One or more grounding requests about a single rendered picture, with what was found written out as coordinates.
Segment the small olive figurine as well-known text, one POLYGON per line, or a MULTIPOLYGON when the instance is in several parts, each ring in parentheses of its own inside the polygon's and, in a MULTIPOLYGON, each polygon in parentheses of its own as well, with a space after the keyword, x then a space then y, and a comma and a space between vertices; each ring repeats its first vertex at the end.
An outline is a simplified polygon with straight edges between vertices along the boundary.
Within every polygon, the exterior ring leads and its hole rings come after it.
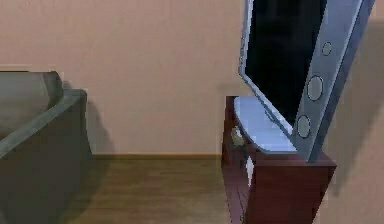
POLYGON ((234 148, 245 146, 245 140, 237 126, 231 129, 231 139, 234 148))

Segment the grey flat television set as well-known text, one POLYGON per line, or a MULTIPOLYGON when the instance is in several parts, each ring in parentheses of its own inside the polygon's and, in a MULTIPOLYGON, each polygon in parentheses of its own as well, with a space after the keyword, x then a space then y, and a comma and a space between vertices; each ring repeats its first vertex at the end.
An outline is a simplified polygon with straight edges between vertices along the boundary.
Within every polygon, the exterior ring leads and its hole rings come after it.
POLYGON ((245 0, 234 109, 263 153, 319 157, 374 3, 245 0))

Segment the dark grey sofa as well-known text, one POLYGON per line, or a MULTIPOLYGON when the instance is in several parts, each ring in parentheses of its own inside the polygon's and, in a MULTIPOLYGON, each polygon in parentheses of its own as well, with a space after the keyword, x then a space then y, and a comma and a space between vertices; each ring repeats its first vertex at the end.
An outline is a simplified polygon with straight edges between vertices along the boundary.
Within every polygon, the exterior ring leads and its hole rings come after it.
POLYGON ((86 105, 55 71, 0 71, 0 224, 57 224, 92 160, 86 105))

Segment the dark red television stand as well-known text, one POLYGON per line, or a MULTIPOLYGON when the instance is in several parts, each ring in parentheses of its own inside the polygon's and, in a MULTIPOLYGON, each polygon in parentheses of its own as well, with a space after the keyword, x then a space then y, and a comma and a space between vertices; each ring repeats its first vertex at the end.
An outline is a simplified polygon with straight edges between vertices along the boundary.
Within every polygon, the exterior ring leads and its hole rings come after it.
POLYGON ((237 148, 234 100, 226 98, 221 159, 231 224, 312 224, 336 164, 325 153, 312 163, 265 154, 249 138, 237 148))

